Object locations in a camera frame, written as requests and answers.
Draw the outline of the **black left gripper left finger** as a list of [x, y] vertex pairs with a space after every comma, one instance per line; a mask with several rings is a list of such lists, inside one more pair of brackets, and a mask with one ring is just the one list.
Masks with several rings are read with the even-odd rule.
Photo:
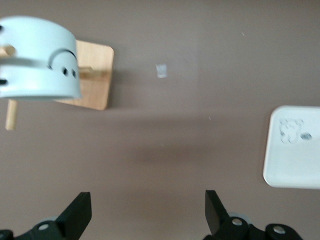
[[81, 192], [56, 219], [41, 221], [19, 236], [14, 236], [9, 229], [2, 229], [0, 238], [2, 240], [78, 240], [91, 219], [91, 193]]

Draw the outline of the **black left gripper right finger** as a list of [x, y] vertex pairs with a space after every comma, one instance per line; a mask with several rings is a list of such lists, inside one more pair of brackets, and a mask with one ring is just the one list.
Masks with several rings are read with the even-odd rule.
[[271, 223], [260, 230], [240, 215], [228, 214], [215, 190], [205, 191], [205, 218], [211, 234], [206, 240], [301, 240], [290, 226]]

